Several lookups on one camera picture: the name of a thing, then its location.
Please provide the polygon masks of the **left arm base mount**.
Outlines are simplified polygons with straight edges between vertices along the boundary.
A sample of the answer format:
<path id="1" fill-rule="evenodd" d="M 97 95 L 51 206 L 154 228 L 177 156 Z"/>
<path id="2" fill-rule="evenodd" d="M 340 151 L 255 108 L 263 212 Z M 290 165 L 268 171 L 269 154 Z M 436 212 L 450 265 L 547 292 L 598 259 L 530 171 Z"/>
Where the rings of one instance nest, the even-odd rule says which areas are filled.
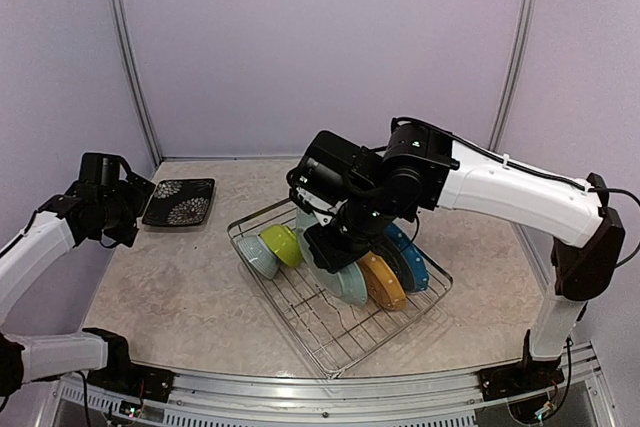
<path id="1" fill-rule="evenodd" d="M 142 400 L 168 402 L 174 372 L 134 363 L 127 339 L 119 334 L 100 328 L 83 328 L 82 332 L 96 335 L 107 344 L 107 365 L 88 373 L 89 385 Z"/>

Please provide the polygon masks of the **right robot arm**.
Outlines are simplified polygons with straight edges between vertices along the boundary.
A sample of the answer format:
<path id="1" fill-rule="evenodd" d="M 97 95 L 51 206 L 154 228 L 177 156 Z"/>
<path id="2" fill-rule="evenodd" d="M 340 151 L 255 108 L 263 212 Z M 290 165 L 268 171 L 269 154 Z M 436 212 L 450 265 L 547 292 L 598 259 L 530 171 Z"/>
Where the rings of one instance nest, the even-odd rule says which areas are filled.
<path id="1" fill-rule="evenodd" d="M 450 131 L 396 117 L 384 148 L 319 132 L 287 176 L 291 199 L 318 222 L 305 233 L 317 267 L 361 258 L 392 221 L 421 209 L 461 210 L 549 234 L 556 279 L 511 380 L 535 389 L 551 371 L 585 305 L 621 266 L 626 232 L 597 174 L 564 177 L 513 161 Z"/>

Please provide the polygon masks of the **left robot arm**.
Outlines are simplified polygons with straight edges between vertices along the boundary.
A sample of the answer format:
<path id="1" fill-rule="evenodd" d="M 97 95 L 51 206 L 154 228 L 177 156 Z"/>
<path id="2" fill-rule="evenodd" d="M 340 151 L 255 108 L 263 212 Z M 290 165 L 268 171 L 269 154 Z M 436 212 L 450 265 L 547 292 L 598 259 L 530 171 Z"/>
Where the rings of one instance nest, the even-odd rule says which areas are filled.
<path id="1" fill-rule="evenodd" d="M 104 236 L 131 247 L 155 184 L 130 173 L 111 184 L 76 181 L 36 209 L 1 250 L 1 320 L 59 258 L 86 240 Z M 23 385 L 76 371 L 100 371 L 121 392 L 140 381 L 126 339 L 103 329 L 72 334 L 1 334 L 1 395 Z"/>

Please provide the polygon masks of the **black floral square plate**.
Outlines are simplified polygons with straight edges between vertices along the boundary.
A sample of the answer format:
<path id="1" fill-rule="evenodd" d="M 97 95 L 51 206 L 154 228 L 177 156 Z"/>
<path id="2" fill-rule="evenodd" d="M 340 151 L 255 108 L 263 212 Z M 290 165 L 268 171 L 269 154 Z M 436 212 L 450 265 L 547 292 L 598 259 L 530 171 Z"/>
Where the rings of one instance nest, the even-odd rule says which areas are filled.
<path id="1" fill-rule="evenodd" d="M 212 178 L 162 180 L 149 200 L 142 223 L 159 228 L 198 226 L 209 213 L 214 192 Z"/>

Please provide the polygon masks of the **light teal round plate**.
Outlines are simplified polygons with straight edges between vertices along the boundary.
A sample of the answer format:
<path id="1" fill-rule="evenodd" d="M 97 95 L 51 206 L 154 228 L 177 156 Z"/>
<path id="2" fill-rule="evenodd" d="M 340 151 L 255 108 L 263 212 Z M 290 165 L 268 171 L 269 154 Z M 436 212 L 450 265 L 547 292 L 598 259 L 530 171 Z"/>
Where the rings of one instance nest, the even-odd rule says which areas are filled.
<path id="1" fill-rule="evenodd" d="M 305 239 L 305 231 L 318 223 L 312 214 L 306 214 L 303 210 L 296 210 L 296 233 L 302 258 L 306 263 L 315 281 L 329 294 L 342 302 L 362 307 L 367 303 L 368 292 L 364 276 L 356 263 L 343 267 L 337 273 L 332 274 L 316 266 L 310 250 L 309 242 Z"/>

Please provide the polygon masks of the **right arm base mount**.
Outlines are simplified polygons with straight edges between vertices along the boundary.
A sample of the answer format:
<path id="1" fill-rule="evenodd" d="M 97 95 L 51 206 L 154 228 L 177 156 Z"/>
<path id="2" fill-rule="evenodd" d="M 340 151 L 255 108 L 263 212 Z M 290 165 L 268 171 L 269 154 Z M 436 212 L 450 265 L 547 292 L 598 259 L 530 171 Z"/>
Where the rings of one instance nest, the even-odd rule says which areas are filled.
<path id="1" fill-rule="evenodd" d="M 565 380 L 560 368 L 560 357 L 551 361 L 533 359 L 530 336 L 531 330 L 528 330 L 523 341 L 522 356 L 517 362 L 478 371 L 477 377 L 485 402 L 553 387 Z"/>

